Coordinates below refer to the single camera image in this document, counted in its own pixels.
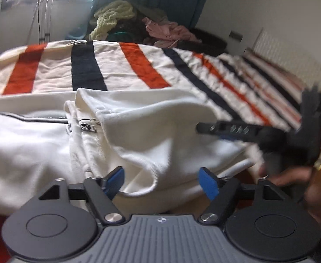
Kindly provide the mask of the white zip-up jacket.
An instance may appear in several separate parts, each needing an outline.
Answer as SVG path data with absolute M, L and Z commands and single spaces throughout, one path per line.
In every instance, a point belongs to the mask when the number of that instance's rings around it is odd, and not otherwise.
M 202 195 L 200 168 L 234 176 L 251 165 L 241 144 L 196 133 L 215 120 L 209 105 L 178 89 L 0 97 L 0 214 L 57 178 L 81 183 L 118 166 L 123 214 L 179 207 Z

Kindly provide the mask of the striped cream black orange blanket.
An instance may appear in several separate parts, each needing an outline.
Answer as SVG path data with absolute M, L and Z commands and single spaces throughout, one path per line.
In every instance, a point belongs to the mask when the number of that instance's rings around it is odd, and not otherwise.
M 304 84 L 251 52 L 209 56 L 136 43 L 62 40 L 0 54 L 0 97 L 169 87 L 197 95 L 222 119 L 285 130 L 301 123 Z

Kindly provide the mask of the pale yellow knit garment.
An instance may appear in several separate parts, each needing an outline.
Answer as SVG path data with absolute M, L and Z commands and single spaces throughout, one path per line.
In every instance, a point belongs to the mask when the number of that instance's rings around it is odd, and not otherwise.
M 105 40 L 119 20 L 132 19 L 135 16 L 133 6 L 123 0 L 109 3 L 95 12 L 96 26 L 89 34 L 90 40 Z

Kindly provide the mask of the black garment pile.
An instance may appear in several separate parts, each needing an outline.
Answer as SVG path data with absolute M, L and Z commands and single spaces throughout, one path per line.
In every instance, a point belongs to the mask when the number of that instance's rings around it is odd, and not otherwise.
M 176 48 L 210 56 L 219 56 L 223 53 L 227 53 L 227 42 L 225 40 L 198 28 L 191 28 L 190 32 L 194 34 L 200 42 L 180 40 Z

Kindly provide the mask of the pink garment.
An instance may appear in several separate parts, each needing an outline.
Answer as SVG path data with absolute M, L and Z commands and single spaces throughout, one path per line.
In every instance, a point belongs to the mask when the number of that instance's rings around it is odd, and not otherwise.
M 188 28 L 178 25 L 176 22 L 166 21 L 164 24 L 159 24 L 147 17 L 142 19 L 145 24 L 148 35 L 156 39 L 155 46 L 161 48 L 172 48 L 179 41 L 188 41 L 201 43 L 202 41 L 191 33 Z

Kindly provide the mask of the wall outlet plate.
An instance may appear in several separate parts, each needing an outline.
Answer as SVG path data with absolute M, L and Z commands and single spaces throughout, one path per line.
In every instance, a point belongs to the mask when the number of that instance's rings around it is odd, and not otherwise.
M 235 31 L 230 31 L 229 38 L 237 42 L 241 42 L 243 39 L 243 35 Z

